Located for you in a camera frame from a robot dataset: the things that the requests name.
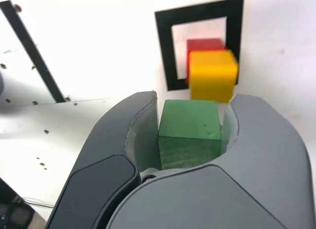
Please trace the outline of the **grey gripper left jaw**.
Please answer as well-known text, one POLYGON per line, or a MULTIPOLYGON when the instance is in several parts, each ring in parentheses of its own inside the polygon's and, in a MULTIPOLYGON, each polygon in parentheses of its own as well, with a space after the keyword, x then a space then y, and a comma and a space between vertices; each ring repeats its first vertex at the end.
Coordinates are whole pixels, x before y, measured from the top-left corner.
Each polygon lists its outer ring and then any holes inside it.
POLYGON ((135 93, 113 106, 87 137, 47 222, 49 229, 104 229, 117 206, 161 170, 157 94, 135 93))

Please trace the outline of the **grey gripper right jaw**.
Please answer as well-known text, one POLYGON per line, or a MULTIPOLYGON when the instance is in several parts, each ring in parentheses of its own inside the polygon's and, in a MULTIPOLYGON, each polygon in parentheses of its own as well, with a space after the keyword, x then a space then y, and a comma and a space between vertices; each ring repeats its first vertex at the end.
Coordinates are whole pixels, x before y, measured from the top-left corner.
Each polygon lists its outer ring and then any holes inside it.
POLYGON ((107 227, 311 229, 311 164, 293 125, 263 99, 240 94, 224 123, 218 158, 156 172, 120 203, 107 227))

